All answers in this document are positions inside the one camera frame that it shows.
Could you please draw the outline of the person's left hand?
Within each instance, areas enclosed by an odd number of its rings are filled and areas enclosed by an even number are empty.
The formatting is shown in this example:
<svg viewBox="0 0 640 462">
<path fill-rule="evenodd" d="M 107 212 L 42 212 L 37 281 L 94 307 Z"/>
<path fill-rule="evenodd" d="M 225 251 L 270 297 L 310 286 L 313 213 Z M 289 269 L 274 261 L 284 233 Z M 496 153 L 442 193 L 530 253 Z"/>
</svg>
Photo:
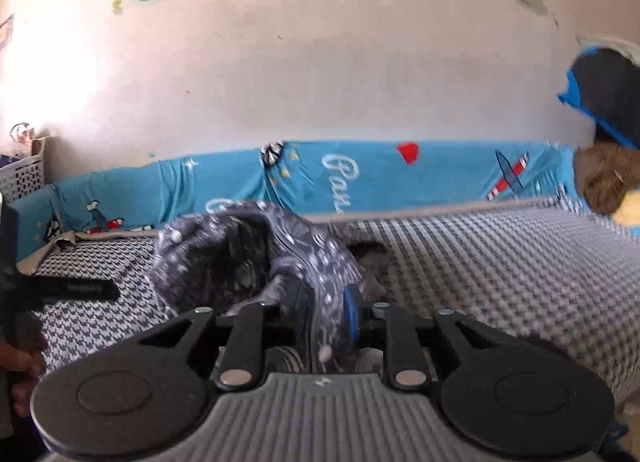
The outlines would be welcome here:
<svg viewBox="0 0 640 462">
<path fill-rule="evenodd" d="M 39 333 L 35 352 L 25 352 L 6 343 L 1 345 L 1 367 L 18 374 L 11 393 L 14 411 L 20 418 L 30 415 L 30 397 L 47 370 L 43 353 L 48 347 L 48 341 L 42 333 Z"/>
</svg>

